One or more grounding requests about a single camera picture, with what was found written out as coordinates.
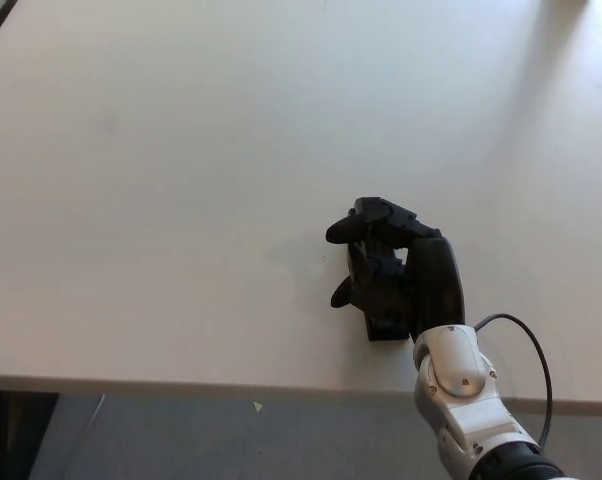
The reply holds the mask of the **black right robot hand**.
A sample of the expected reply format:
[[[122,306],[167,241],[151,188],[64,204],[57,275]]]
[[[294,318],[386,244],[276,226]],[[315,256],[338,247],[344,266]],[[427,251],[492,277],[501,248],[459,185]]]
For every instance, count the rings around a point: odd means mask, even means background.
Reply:
[[[424,331],[465,322],[462,283],[441,231],[380,197],[360,197],[326,231],[347,246],[348,276],[331,306],[364,314],[368,340],[415,341]]]

